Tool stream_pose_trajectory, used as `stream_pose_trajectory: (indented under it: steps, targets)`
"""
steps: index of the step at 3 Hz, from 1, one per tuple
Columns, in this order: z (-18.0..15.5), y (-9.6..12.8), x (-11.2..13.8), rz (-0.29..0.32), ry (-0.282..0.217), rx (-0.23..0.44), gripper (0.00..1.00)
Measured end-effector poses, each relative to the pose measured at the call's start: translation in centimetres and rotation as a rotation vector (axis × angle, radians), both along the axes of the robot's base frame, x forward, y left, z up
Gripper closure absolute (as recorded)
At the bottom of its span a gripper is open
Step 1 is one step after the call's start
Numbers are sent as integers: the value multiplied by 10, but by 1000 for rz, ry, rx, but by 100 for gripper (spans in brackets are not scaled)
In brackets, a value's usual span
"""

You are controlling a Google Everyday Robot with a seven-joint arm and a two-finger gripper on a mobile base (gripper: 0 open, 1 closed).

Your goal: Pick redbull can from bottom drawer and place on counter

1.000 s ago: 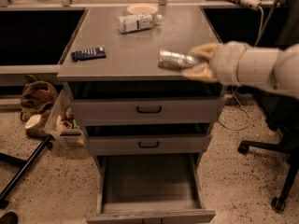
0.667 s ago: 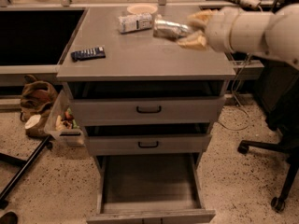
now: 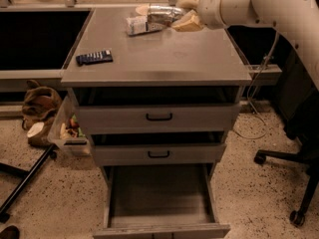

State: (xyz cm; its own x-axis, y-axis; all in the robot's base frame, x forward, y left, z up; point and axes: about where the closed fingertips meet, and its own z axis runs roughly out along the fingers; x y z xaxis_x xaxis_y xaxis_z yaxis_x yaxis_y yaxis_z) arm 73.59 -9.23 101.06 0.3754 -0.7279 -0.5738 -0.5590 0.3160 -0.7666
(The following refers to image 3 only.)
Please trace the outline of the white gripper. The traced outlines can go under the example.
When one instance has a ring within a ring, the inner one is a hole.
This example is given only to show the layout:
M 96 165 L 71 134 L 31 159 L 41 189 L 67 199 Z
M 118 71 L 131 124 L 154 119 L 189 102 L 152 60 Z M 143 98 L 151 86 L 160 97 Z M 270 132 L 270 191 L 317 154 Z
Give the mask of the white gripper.
M 178 0 L 176 7 L 190 10 L 171 27 L 178 32 L 197 32 L 203 25 L 209 29 L 226 29 L 228 25 L 222 17 L 222 0 Z

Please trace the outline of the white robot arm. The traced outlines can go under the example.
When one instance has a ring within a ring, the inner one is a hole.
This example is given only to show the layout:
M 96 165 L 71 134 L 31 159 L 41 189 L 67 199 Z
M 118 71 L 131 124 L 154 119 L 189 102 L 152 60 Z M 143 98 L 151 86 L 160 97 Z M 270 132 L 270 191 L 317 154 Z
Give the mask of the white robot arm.
M 188 11 L 172 24 L 177 31 L 202 27 L 271 27 L 296 51 L 319 88 L 319 7 L 315 0 L 179 0 Z

